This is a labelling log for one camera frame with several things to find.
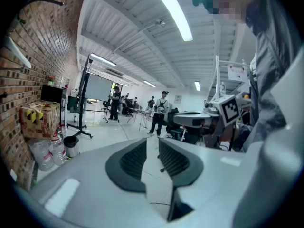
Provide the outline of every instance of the projector screen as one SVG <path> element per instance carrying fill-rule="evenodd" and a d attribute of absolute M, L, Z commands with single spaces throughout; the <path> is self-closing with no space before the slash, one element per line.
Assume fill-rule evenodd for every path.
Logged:
<path fill-rule="evenodd" d="M 90 74 L 85 98 L 108 101 L 113 81 Z"/>

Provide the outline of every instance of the ceiling beam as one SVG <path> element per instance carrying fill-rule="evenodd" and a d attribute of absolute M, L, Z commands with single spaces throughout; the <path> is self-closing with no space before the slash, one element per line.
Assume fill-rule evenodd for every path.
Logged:
<path fill-rule="evenodd" d="M 80 57 L 79 57 L 79 50 L 80 50 L 80 34 L 82 30 L 82 25 L 85 20 L 86 16 L 86 9 L 89 5 L 90 0 L 84 0 L 81 6 L 79 20 L 78 20 L 78 28 L 77 28 L 77 41 L 76 41 L 76 47 L 77 47 L 77 62 L 78 62 L 78 71 L 80 72 Z"/>
<path fill-rule="evenodd" d="M 83 55 L 83 56 L 85 56 L 85 57 L 87 57 L 87 56 L 89 55 L 89 52 L 86 52 L 86 51 L 83 51 L 83 50 L 79 50 L 79 54 L 80 54 L 80 55 Z M 120 73 L 122 73 L 122 74 L 124 74 L 124 75 L 126 75 L 126 76 L 131 77 L 132 79 L 134 79 L 134 81 L 136 82 L 136 84 L 141 84 L 141 85 L 143 85 L 144 79 L 138 77 L 137 75 L 135 75 L 135 74 L 129 72 L 128 70 L 125 70 L 124 68 L 122 68 L 122 67 L 120 67 L 120 66 L 118 66 L 118 65 L 117 65 L 117 66 L 110 66 L 110 65 L 108 65 L 108 64 L 102 64 L 102 65 L 103 65 L 103 66 L 100 66 L 100 71 L 101 71 L 101 68 L 102 68 L 102 67 L 111 68 L 111 69 L 114 69 L 114 70 L 116 70 L 116 71 L 118 71 L 118 72 L 120 72 Z"/>
<path fill-rule="evenodd" d="M 178 70 L 175 68 L 175 65 L 172 63 L 169 56 L 166 54 L 165 50 L 161 47 L 158 41 L 154 38 L 154 36 L 146 29 L 144 29 L 144 25 L 136 19 L 131 12 L 126 10 L 123 6 L 119 5 L 114 0 L 96 0 L 99 3 L 105 5 L 108 9 L 113 11 L 115 14 L 120 15 L 124 18 L 133 28 L 137 31 L 141 31 L 142 37 L 148 42 L 149 45 L 153 46 L 153 49 L 160 56 L 161 60 L 165 62 L 165 66 L 172 73 L 172 76 L 176 79 L 177 83 L 182 87 L 185 87 L 181 76 Z"/>
<path fill-rule="evenodd" d="M 106 42 L 105 40 L 101 39 L 101 38 L 98 38 L 97 36 L 87 32 L 87 31 L 81 31 L 81 35 L 84 36 L 85 38 L 87 38 L 88 40 L 96 43 L 96 44 L 99 44 L 101 45 L 102 47 L 110 50 L 110 51 L 113 51 L 114 50 L 114 47 Z M 159 83 L 161 83 L 164 87 L 167 87 L 165 83 L 161 82 L 161 80 L 159 80 L 157 77 L 153 76 L 153 73 L 151 73 L 150 71 L 148 71 L 144 66 L 142 66 L 141 64 L 139 64 L 137 61 L 135 61 L 133 58 L 131 58 L 129 55 L 125 54 L 124 52 L 122 52 L 121 50 L 116 50 L 115 51 L 115 54 L 121 56 L 122 58 L 124 58 L 125 60 L 129 61 L 130 63 L 132 63 L 133 65 L 135 65 L 136 67 L 138 67 L 139 69 L 141 69 L 143 72 L 145 72 L 146 74 L 150 75 L 154 81 L 157 81 Z"/>
<path fill-rule="evenodd" d="M 107 71 L 105 69 L 99 67 L 99 65 L 96 65 L 96 64 L 92 63 L 92 65 L 90 67 L 90 70 L 91 70 L 90 72 L 97 74 L 97 72 L 93 71 L 92 69 L 94 69 L 94 70 L 98 71 L 99 73 L 101 73 L 101 77 L 104 77 L 106 79 L 112 80 L 115 83 L 119 83 L 119 84 L 122 83 L 122 84 L 127 85 L 127 86 L 130 86 L 130 85 L 139 86 L 138 84 L 136 84 L 134 82 L 130 82 L 130 81 L 125 80 L 124 78 L 121 79 L 119 77 L 116 77 L 116 76 L 114 76 L 112 74 L 107 73 Z"/>

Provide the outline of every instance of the plastic water bottle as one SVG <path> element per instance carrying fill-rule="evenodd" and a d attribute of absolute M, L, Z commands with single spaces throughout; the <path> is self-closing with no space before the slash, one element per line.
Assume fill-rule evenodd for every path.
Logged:
<path fill-rule="evenodd" d="M 221 95 L 225 95 L 225 94 L 226 94 L 226 85 L 225 85 L 224 82 L 222 82 L 221 85 L 220 85 L 219 93 L 220 93 Z"/>
<path fill-rule="evenodd" d="M 48 171 L 53 167 L 53 156 L 49 151 L 48 140 L 30 140 L 29 147 L 34 155 L 39 169 L 42 171 Z"/>
<path fill-rule="evenodd" d="M 53 140 L 52 145 L 51 153 L 53 155 L 54 163 L 56 165 L 62 165 L 67 161 L 65 146 L 61 139 Z"/>

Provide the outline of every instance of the metal pole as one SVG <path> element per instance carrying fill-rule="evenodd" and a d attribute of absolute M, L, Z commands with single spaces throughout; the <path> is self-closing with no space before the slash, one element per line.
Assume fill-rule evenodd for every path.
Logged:
<path fill-rule="evenodd" d="M 217 71 L 217 85 L 216 85 L 216 91 L 215 91 L 215 99 L 219 99 L 219 87 L 220 87 L 220 74 L 219 74 L 219 57 L 215 56 L 215 62 L 216 62 L 216 71 Z"/>
<path fill-rule="evenodd" d="M 216 72 L 217 72 L 217 70 L 216 70 L 216 68 L 215 68 L 215 69 L 214 69 L 214 73 L 213 73 L 213 77 L 212 77 L 212 81 L 211 81 L 211 85 L 210 85 L 210 88 L 209 88 L 209 91 L 208 91 L 208 96 L 209 96 L 210 91 L 211 91 L 211 89 L 212 89 L 212 86 L 213 86 L 213 82 L 214 82 L 214 79 L 215 79 Z"/>
<path fill-rule="evenodd" d="M 220 63 L 227 63 L 227 64 L 234 64 L 236 66 L 247 66 L 250 67 L 250 65 L 245 64 L 245 63 L 237 63 L 237 62 L 229 62 L 229 61 L 223 61 L 223 60 L 219 60 Z"/>

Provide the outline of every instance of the cardboard box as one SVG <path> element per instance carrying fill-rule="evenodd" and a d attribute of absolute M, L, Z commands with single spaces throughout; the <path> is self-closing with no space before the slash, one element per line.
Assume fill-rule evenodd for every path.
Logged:
<path fill-rule="evenodd" d="M 24 137 L 51 139 L 60 122 L 60 103 L 37 101 L 20 110 Z"/>

